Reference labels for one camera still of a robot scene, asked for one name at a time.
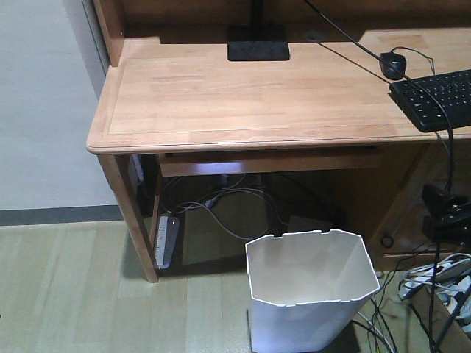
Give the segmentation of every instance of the monitor stand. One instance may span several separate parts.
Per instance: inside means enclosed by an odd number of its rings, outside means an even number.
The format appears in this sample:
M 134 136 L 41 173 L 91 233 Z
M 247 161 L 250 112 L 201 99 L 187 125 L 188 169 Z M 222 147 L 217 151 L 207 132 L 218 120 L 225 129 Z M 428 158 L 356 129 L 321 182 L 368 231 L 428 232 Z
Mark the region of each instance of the monitor stand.
M 228 27 L 227 58 L 230 61 L 289 60 L 284 27 L 263 24 L 263 0 L 252 0 L 249 25 Z

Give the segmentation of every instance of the cable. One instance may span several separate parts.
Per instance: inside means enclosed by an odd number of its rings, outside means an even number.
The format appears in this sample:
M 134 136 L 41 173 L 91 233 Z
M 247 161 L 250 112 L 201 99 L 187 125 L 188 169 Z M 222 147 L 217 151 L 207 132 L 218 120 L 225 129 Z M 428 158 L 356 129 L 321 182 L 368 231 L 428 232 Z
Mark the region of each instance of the cable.
M 430 278 L 432 278 L 433 273 L 436 273 L 436 268 L 438 268 L 441 265 L 444 265 L 444 264 L 447 264 L 447 263 L 448 264 L 453 264 L 453 267 L 449 267 L 449 268 L 453 269 L 458 264 L 462 264 L 462 263 L 471 261 L 471 254 L 461 253 L 461 252 L 451 254 L 451 255 L 447 256 L 445 259 L 443 259 L 441 261 L 437 261 L 436 254 L 439 253 L 439 246 L 438 245 L 437 245 L 437 250 L 436 250 L 436 253 L 435 253 L 435 258 L 434 258 L 433 265 L 424 265 L 424 266 L 420 266 L 420 267 L 412 268 L 411 270 L 408 270 L 406 273 L 404 273 L 404 276 L 403 276 L 404 280 L 407 280 L 407 281 L 411 282 L 411 279 L 408 278 L 408 276 L 410 276 L 411 274 L 416 274 L 417 276 L 421 276 L 421 277 L 430 277 Z M 455 257 L 464 257 L 464 259 L 454 260 Z M 440 271 L 440 273 L 442 273 L 443 271 L 447 271 L 449 268 L 446 268 L 446 267 L 443 268 Z M 433 270 L 432 274 L 431 275 L 426 274 L 426 272 L 430 271 L 430 269 Z M 427 285 L 432 285 L 432 283 L 433 283 L 433 281 L 432 282 L 424 282 L 424 284 L 427 284 Z M 443 288 L 446 288 L 447 290 L 454 290 L 454 291 L 461 292 L 461 290 L 459 290 L 459 289 L 447 288 L 446 286 L 440 286 L 440 285 L 437 285 L 437 284 L 435 284 L 435 286 L 436 287 L 443 287 Z M 439 347 L 440 347 L 443 339 L 445 338 L 445 335 L 446 335 L 447 331 L 449 330 L 450 325 L 453 323 L 453 321 L 459 315 L 459 313 L 461 311 L 461 308 L 465 304 L 465 302 L 466 302 L 467 298 L 470 296 L 470 294 L 471 294 L 471 286 L 469 286 L 468 289 L 464 292 L 464 295 L 460 297 L 460 299 L 457 302 L 457 305 L 456 305 L 455 309 L 453 310 L 452 314 L 450 316 L 448 316 L 448 319 L 445 322 L 445 325 L 442 327 L 442 330 L 438 334 L 436 343 L 434 345 L 433 345 L 433 327 L 430 326 L 430 321 L 429 321 L 429 323 L 428 323 L 428 325 L 429 325 L 429 327 L 428 327 L 428 337 L 429 337 L 430 352 L 437 353 L 439 351 Z M 435 293 L 431 293 L 431 301 L 430 301 L 430 306 L 428 308 L 429 309 L 429 312 L 428 312 L 429 318 L 431 318 L 432 315 L 433 315 L 433 300 L 434 300 L 434 297 L 435 297 Z
M 445 148 L 445 151 L 447 152 L 447 155 L 450 155 L 450 150 L 448 149 L 447 144 L 443 141 L 442 136 L 440 136 L 440 134 L 437 131 L 435 131 L 435 135 L 438 141 L 442 143 L 443 147 Z
M 428 346 L 430 352 L 433 351 L 433 299 L 435 297 L 435 282 L 436 282 L 436 270 L 438 268 L 440 256 L 440 242 L 436 244 L 435 249 L 435 259 L 433 261 L 433 270 L 432 270 L 432 288 L 430 294 L 430 303 L 428 304 Z
M 432 74 L 435 74 L 435 63 L 433 62 L 432 57 L 428 57 L 427 55 L 423 54 L 422 52 L 418 51 L 417 49 L 408 48 L 407 46 L 396 46 L 395 48 L 391 49 L 391 53 L 394 53 L 394 50 L 398 50 L 398 49 L 410 50 L 410 51 L 413 51 L 414 53 L 418 53 L 418 54 L 422 55 L 425 59 L 427 59 L 429 65 L 430 65 L 430 69 L 432 70 Z
M 378 79 L 380 79 L 381 81 L 387 83 L 388 85 L 390 84 L 390 82 L 386 79 L 384 79 L 383 77 L 381 77 L 380 75 L 374 73 L 373 71 L 369 70 L 368 68 L 365 68 L 364 66 L 361 66 L 360 64 L 356 63 L 355 61 L 351 60 L 349 57 L 346 57 L 345 55 L 339 53 L 338 51 L 335 51 L 333 50 L 332 48 L 329 48 L 328 46 L 326 46 L 325 44 L 321 43 L 321 42 L 316 42 L 317 44 L 319 44 L 322 48 L 324 49 L 327 49 L 328 51 L 331 51 L 333 52 L 334 54 L 340 56 L 342 59 L 345 59 L 346 61 L 348 61 L 349 63 L 352 63 L 353 65 L 357 65 L 359 68 L 365 70 L 367 73 L 377 77 Z
M 315 7 L 309 0 L 304 0 L 304 2 L 312 9 L 314 10 L 319 16 L 321 16 L 324 20 L 326 20 L 331 26 L 333 26 L 335 29 L 337 29 L 340 33 L 342 33 L 348 40 L 350 40 L 353 44 L 355 44 L 358 48 L 361 50 L 365 51 L 367 54 L 370 56 L 374 57 L 376 60 L 380 61 L 384 65 L 388 66 L 392 70 L 396 71 L 397 73 L 400 73 L 403 78 L 409 82 L 412 86 L 417 88 L 419 91 L 427 95 L 434 103 L 435 105 L 440 109 L 440 111 L 443 113 L 443 116 L 445 117 L 445 120 L 447 122 L 447 132 L 448 132 L 448 144 L 449 144 L 449 166 L 448 166 L 448 178 L 447 178 L 447 184 L 445 185 L 445 189 L 447 191 L 451 191 L 453 187 L 453 169 L 454 169 L 454 148 L 453 148 L 453 129 L 451 127 L 451 121 L 448 117 L 447 112 L 443 108 L 443 106 L 436 100 L 436 98 L 428 92 L 426 89 L 424 89 L 421 85 L 416 83 L 411 77 L 407 76 L 406 74 L 398 71 L 395 67 L 390 65 L 388 62 L 385 60 L 381 59 L 378 55 L 373 53 L 371 50 L 369 50 L 367 47 L 363 46 L 360 44 L 357 40 L 353 39 L 348 33 L 346 33 L 342 28 L 337 26 L 334 22 L 332 22 L 324 13 L 322 13 L 317 7 Z
M 373 303 L 373 306 L 375 307 L 375 312 L 378 312 L 379 313 L 379 316 L 380 316 L 380 319 L 383 321 L 384 323 L 384 326 L 386 328 L 386 331 L 388 332 L 388 335 L 389 335 L 389 338 L 391 339 L 391 342 L 392 342 L 392 345 L 394 347 L 394 352 L 397 352 L 397 346 L 396 346 L 396 341 L 394 340 L 394 336 L 392 335 L 392 332 L 391 330 L 389 329 L 389 325 L 388 323 L 386 322 L 386 319 L 384 318 L 383 316 L 383 313 L 381 312 L 381 309 L 379 308 L 378 304 L 376 303 L 376 301 L 371 298 L 370 299 L 371 302 Z
M 298 188 L 301 188 L 302 190 L 304 190 L 306 193 L 309 194 L 309 196 L 311 196 L 311 198 L 317 202 L 317 204 L 319 206 L 322 207 L 322 209 L 324 210 L 325 214 L 328 216 L 328 218 L 333 221 L 333 214 L 332 212 L 329 210 L 329 207 L 311 190 L 309 189 L 307 186 L 305 186 L 304 184 L 298 182 L 297 180 L 283 174 L 283 173 L 280 173 L 279 171 L 275 172 L 276 175 L 279 175 L 280 177 L 283 177 L 285 178 L 286 180 L 292 182 L 293 184 L 295 184 Z
M 163 202 L 161 202 L 161 204 L 163 206 L 163 209 L 168 213 L 175 214 L 175 215 L 180 215 L 180 214 L 183 214 L 183 213 L 185 213 L 189 210 L 196 210 L 196 209 L 199 209 L 199 208 L 203 208 L 207 212 L 210 213 L 210 215 L 213 217 L 213 219 L 216 221 L 216 223 L 222 229 L 224 229 L 230 235 L 232 235 L 232 236 L 234 236 L 238 239 L 242 239 L 242 240 L 253 240 L 253 239 L 259 238 L 262 235 L 265 235 L 268 232 L 270 225 L 273 224 L 275 219 L 277 219 L 284 226 L 288 225 L 288 223 L 285 222 L 280 217 L 280 213 L 278 211 L 277 204 L 276 204 L 275 200 L 266 191 L 259 190 L 259 189 L 256 189 L 256 188 L 237 188 L 237 186 L 239 186 L 244 181 L 245 174 L 243 174 L 242 177 L 240 178 L 240 180 L 238 180 L 235 184 L 233 184 L 233 185 L 231 185 L 227 188 L 222 188 L 221 190 L 215 190 L 215 191 L 212 191 L 210 193 L 207 193 L 206 195 L 198 198 L 196 201 L 181 202 L 179 204 L 174 205 L 173 207 L 167 207 L 165 205 L 165 199 L 170 199 L 171 200 L 171 196 L 170 196 L 171 192 L 175 189 L 175 186 L 179 182 L 181 182 L 181 180 L 183 180 L 184 178 L 185 178 L 185 176 L 182 176 L 182 177 L 180 176 L 180 177 L 177 177 L 177 178 L 174 178 L 174 179 L 170 180 L 170 182 L 163 189 L 163 193 L 162 193 L 163 194 Z M 265 202 L 267 207 L 269 208 L 269 211 L 270 211 L 269 226 L 267 228 L 265 228 L 262 232 L 260 232 L 259 234 L 257 234 L 256 236 L 253 236 L 253 237 L 244 237 L 244 236 L 241 236 L 241 235 L 235 233 L 231 229 L 229 229 L 219 219 L 219 217 L 214 213 L 214 211 L 212 211 L 211 208 L 214 206 L 215 203 L 217 203 L 218 200 L 220 200 L 224 196 L 227 196 L 231 193 L 248 193 L 248 194 L 251 194 L 255 197 L 258 197 L 263 202 Z
M 407 260 L 411 260 L 411 259 L 415 259 L 418 255 L 420 254 L 423 254 L 424 252 L 426 252 L 430 246 L 427 246 L 426 249 L 424 250 L 421 250 L 419 252 L 417 252 L 417 249 L 421 248 L 422 246 L 424 246 L 425 244 L 422 243 L 418 246 L 416 246 L 415 248 L 412 249 L 412 255 L 409 256 L 409 257 L 404 257 L 402 259 L 399 259 L 396 263 L 396 266 L 394 267 L 394 270 L 393 271 L 390 271 L 388 272 L 388 274 L 386 275 L 386 277 L 384 278 L 384 284 L 383 286 L 381 287 L 381 289 L 374 295 L 375 297 L 375 300 L 376 300 L 376 296 L 381 293 L 381 298 L 380 298 L 380 301 L 378 303 L 378 307 L 379 308 L 382 308 L 383 306 L 383 300 L 384 300 L 384 297 L 385 297 L 385 294 L 386 294 L 386 288 L 388 287 L 389 283 L 391 283 L 391 281 L 394 279 L 394 275 L 396 274 L 397 271 L 399 271 L 399 266 L 400 264 L 403 262 L 403 261 L 407 261 Z
M 386 349 L 388 350 L 389 353 L 395 353 L 394 351 L 392 351 L 389 346 L 388 346 L 388 343 L 384 340 L 383 337 L 381 337 L 378 333 L 376 333 L 376 331 L 374 331 L 374 329 L 370 329 L 368 326 L 365 326 L 363 325 L 361 322 L 358 322 L 356 320 L 351 320 L 350 321 L 352 324 L 355 324 L 363 329 L 365 329 L 367 332 L 373 334 L 378 340 L 381 341 L 381 343 L 386 347 Z
M 238 239 L 241 239 L 241 240 L 254 240 L 256 238 L 259 238 L 260 236 L 266 234 L 266 232 L 268 231 L 269 228 L 266 228 L 264 231 L 262 231 L 259 235 L 256 235 L 255 237 L 250 237 L 250 238 L 246 238 L 246 237 L 242 237 L 236 233 L 234 233 L 233 231 L 231 231 L 230 229 L 228 229 L 222 222 L 221 220 L 218 218 L 218 216 L 212 211 L 210 210 L 207 206 L 205 206 L 204 204 L 201 204 L 199 202 L 185 202 L 185 204 L 196 204 L 198 205 L 200 208 L 206 210 L 209 212 L 209 214 L 211 215 L 211 217 L 214 218 L 214 220 L 216 221 L 217 224 L 219 224 L 219 226 L 221 226 L 221 228 L 223 230 L 225 230 L 226 232 L 228 232 L 229 234 L 231 234 L 232 236 L 238 238 Z
M 409 280 L 408 282 L 419 283 L 419 284 L 421 284 L 421 285 L 432 285 L 432 282 L 428 282 L 428 281 L 419 281 L 419 280 L 416 280 L 416 279 L 411 279 L 411 280 Z M 414 287 L 409 287 L 409 286 L 407 286 L 407 285 L 405 285 L 405 284 L 403 284 L 403 287 L 404 287 L 404 288 L 408 288 L 408 289 L 414 289 Z M 446 286 L 446 285 L 439 285 L 439 284 L 437 284 L 437 283 L 435 283 L 435 287 L 436 287 L 436 288 L 441 288 L 441 289 L 443 289 L 443 290 L 450 290 L 450 291 L 452 291 L 452 292 L 461 292 L 459 289 L 450 288 L 450 287 L 448 287 L 448 286 Z
M 374 331 L 376 331 L 376 333 L 378 333 L 384 339 L 384 341 L 387 343 L 387 345 L 389 347 L 389 350 L 397 353 L 397 350 L 394 350 L 393 346 L 390 344 L 390 342 L 387 340 L 387 338 L 384 337 L 383 330 L 378 329 L 376 327 L 376 325 L 371 320 L 369 320 L 367 318 L 367 316 L 364 315 L 363 313 L 358 312 L 358 314 L 360 315 L 360 317 L 362 317 L 362 319 L 364 319 L 368 323 L 370 329 L 373 329 Z M 371 343 L 369 342 L 369 335 L 370 335 L 370 333 L 368 332 L 367 339 L 368 339 L 369 350 L 371 351 Z M 376 337 L 375 337 L 375 348 L 378 350 L 378 339 Z
M 379 327 L 379 330 L 381 331 L 381 333 L 383 334 L 384 336 L 384 330 L 383 330 L 383 325 L 381 324 L 381 321 L 378 320 L 378 314 L 379 314 L 379 308 L 377 305 L 375 305 L 375 311 L 371 317 L 371 322 L 373 323 L 373 325 L 378 325 Z M 376 349 L 378 349 L 378 340 L 375 339 L 375 347 Z

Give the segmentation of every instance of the extension cord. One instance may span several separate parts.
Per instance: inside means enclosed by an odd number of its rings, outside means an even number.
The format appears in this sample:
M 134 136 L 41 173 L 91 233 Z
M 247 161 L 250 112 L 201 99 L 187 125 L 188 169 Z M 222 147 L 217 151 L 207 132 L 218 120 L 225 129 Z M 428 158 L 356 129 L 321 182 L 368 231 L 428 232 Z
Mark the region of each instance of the extension cord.
M 155 262 L 158 268 L 169 268 L 175 250 L 180 221 L 177 217 L 162 215 L 157 229 Z

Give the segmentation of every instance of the baseboard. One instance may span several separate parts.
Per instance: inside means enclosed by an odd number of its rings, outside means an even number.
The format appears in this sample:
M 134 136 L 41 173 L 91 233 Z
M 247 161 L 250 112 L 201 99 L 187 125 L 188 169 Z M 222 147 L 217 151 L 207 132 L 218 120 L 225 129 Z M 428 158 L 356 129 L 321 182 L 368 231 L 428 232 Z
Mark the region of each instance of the baseboard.
M 122 219 L 121 211 L 116 205 L 0 210 L 0 226 L 119 221 Z

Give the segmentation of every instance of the floor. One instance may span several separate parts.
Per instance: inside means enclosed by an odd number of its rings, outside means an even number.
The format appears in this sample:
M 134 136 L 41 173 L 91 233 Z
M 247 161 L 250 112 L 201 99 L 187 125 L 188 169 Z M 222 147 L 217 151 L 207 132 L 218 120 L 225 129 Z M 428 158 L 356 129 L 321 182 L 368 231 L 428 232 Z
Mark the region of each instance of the floor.
M 228 196 L 218 204 L 222 220 L 240 233 L 262 231 L 257 202 Z M 123 221 L 0 227 L 0 353 L 250 353 L 244 242 L 204 210 L 186 213 L 183 233 L 179 271 L 149 284 Z M 397 281 L 383 314 L 398 351 L 428 352 Z M 371 305 L 361 312 L 371 315 Z M 323 352 L 374 350 L 349 324 Z

